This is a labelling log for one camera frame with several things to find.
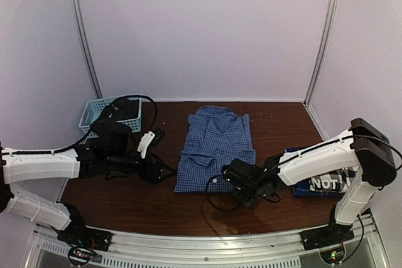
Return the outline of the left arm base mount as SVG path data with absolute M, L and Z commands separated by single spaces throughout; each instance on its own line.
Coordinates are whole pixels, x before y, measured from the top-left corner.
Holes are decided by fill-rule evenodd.
M 91 259 L 98 256 L 98 251 L 107 252 L 111 244 L 112 233 L 86 226 L 79 211 L 68 203 L 63 203 L 68 210 L 71 222 L 64 230 L 52 229 L 57 234 L 57 239 L 65 242 L 70 249 L 67 253 L 68 261 L 74 267 L 82 267 Z

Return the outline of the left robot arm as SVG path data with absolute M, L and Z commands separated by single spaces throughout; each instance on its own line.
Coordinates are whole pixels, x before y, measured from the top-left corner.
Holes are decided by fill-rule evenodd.
M 87 179 L 116 171 L 156 185 L 177 173 L 149 151 L 165 135 L 159 128 L 146 132 L 136 147 L 131 128 L 123 123 L 97 121 L 89 131 L 96 137 L 86 134 L 84 143 L 63 149 L 1 151 L 1 211 L 49 225 L 76 245 L 85 245 L 90 231 L 74 206 L 44 199 L 17 184 L 48 178 Z

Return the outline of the blue small-check shirt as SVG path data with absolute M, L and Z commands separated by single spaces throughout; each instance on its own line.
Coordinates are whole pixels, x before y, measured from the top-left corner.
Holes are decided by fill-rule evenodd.
M 222 168 L 240 159 L 256 163 L 249 114 L 204 106 L 188 116 L 188 134 L 177 167 L 175 193 L 231 193 Z

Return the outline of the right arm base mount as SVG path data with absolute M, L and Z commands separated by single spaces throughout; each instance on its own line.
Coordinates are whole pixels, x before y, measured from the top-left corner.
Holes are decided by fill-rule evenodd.
M 340 264 L 345 258 L 344 243 L 354 238 L 352 224 L 341 225 L 335 221 L 335 207 L 330 212 L 329 224 L 304 230 L 300 233 L 305 251 L 321 249 L 320 257 L 326 264 Z

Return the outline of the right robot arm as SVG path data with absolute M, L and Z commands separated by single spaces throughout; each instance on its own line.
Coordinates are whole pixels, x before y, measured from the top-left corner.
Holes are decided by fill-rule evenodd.
M 334 244 L 351 229 L 375 192 L 396 179 L 395 152 L 382 132 L 364 119 L 356 118 L 338 136 L 272 156 L 263 168 L 235 159 L 222 168 L 222 176 L 236 187 L 239 202 L 249 206 L 259 197 L 272 196 L 313 176 L 341 168 L 357 168 L 345 195 L 333 207 L 329 224 L 322 229 L 324 241 Z

